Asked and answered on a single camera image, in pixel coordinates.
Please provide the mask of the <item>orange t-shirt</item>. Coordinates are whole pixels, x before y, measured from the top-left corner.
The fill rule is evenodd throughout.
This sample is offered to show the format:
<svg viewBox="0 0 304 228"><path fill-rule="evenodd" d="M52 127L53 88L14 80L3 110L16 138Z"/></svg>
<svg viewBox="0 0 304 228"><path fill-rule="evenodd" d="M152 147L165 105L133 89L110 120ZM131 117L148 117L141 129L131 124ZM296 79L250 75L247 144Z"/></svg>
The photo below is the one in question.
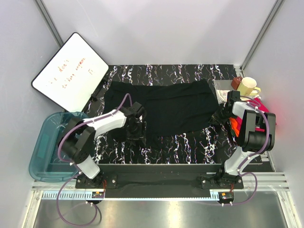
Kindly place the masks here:
<svg viewBox="0 0 304 228"><path fill-rule="evenodd" d="M229 118L230 126L231 126L231 131L234 136L238 137L239 132L240 132L240 127L242 123L242 119L237 117L237 118Z"/></svg>

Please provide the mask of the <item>magenta t-shirt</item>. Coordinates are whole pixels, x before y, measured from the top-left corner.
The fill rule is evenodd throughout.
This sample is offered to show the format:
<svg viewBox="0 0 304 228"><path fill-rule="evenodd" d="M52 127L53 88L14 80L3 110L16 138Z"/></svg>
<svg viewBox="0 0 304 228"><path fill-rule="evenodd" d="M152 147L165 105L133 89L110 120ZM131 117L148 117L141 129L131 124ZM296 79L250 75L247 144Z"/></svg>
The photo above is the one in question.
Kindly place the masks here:
<svg viewBox="0 0 304 228"><path fill-rule="evenodd" d="M253 106L256 106L256 104L260 104L260 106L258 107L259 110L261 110L263 112L267 112L267 113L269 112L269 110L266 108L266 106L262 103L259 96L255 97L253 100L248 100L247 102L249 102ZM266 130L263 129L263 127L261 127L260 125L258 125L258 121L259 121L259 117L256 118L256 131L265 132Z"/></svg>

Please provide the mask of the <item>black t-shirt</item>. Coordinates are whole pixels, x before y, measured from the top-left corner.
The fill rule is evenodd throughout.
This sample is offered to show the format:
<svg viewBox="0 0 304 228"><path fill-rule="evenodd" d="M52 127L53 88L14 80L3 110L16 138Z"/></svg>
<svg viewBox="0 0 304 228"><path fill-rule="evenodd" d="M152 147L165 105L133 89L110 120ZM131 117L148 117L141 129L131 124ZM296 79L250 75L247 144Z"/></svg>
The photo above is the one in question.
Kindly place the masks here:
<svg viewBox="0 0 304 228"><path fill-rule="evenodd" d="M218 102L206 80L192 83L132 85L113 81L104 95L104 113L119 106L126 93L131 100L125 107L138 102L146 110L146 147L161 149L161 137L200 131L209 127Z"/></svg>

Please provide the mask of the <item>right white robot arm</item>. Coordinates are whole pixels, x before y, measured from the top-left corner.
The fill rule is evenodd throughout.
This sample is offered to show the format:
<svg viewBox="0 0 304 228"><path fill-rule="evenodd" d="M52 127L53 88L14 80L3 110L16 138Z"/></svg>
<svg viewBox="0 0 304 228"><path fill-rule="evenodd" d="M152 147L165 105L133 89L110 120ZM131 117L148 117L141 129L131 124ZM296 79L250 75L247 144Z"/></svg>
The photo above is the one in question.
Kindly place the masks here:
<svg viewBox="0 0 304 228"><path fill-rule="evenodd" d="M260 109L261 104L247 97L245 101L239 91L229 91L227 101L220 104L212 115L211 124L224 124L232 119L241 119L240 129L232 128L236 134L237 149L224 162L223 172L218 174L216 184L227 188L232 184L232 176L241 176L243 169L252 159L274 147L276 115Z"/></svg>

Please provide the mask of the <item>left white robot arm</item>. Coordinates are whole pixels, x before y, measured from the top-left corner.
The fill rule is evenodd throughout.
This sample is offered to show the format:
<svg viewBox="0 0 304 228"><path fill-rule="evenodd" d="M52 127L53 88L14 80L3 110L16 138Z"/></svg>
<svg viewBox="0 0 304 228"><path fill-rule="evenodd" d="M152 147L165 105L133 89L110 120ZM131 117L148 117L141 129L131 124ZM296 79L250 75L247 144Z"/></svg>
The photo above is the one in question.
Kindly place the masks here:
<svg viewBox="0 0 304 228"><path fill-rule="evenodd" d="M95 139L107 132L119 129L123 141L132 145L146 144L145 108L135 102L130 107L119 106L98 117L80 119L73 117L58 139L57 155L67 155L68 163L76 166L79 174L86 176L86 183L98 188L103 181L100 168L93 161L91 152Z"/></svg>

